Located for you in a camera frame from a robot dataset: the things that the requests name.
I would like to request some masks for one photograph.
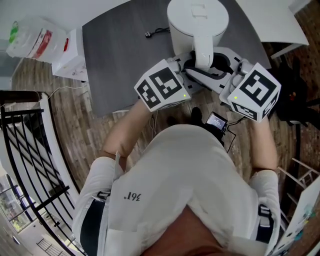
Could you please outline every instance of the display screen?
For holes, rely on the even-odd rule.
[[[208,118],[208,120],[206,121],[206,123],[217,127],[219,130],[222,130],[226,124],[226,121],[215,116],[214,113],[211,113],[211,115]]]

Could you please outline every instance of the black strap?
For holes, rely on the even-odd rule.
[[[105,203],[93,200],[82,223],[80,243],[88,256],[97,256],[100,224]]]
[[[274,230],[274,219],[272,218],[272,213],[268,207],[260,204],[258,208],[258,215],[261,218],[255,240],[269,244],[272,232]]]

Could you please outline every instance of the table top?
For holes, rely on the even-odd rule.
[[[279,0],[236,0],[261,42],[282,42],[309,45],[300,24],[286,5]]]
[[[236,0],[220,1],[229,13],[229,26],[218,46],[269,69],[263,45]],[[138,100],[134,86],[141,76],[159,61],[175,56],[169,33],[145,37],[147,31],[169,26],[169,2],[131,0],[83,26],[92,110],[97,117],[133,105]]]

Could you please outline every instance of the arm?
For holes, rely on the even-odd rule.
[[[151,115],[150,110],[139,99],[130,111],[112,127],[105,139],[101,156],[115,159],[118,151],[121,156],[119,164],[125,170],[127,157]]]
[[[260,123],[250,120],[250,141],[252,170],[275,170],[278,155],[267,117]]]

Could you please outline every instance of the person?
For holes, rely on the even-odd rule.
[[[268,118],[250,121],[249,184],[200,126],[160,132],[128,172],[152,113],[142,100],[110,130],[91,165],[72,230],[89,256],[266,255],[280,228],[277,150]]]

